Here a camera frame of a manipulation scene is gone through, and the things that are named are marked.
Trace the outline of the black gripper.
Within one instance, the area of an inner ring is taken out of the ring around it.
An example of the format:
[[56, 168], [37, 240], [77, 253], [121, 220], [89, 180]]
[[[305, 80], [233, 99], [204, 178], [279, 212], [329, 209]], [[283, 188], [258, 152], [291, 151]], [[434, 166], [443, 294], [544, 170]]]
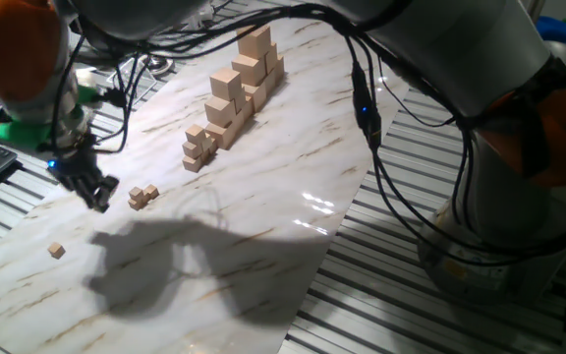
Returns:
[[119, 180], [114, 176], [102, 179], [94, 151], [95, 136], [84, 136], [72, 151], [49, 160], [47, 171], [67, 190], [74, 191], [89, 209], [105, 212]]

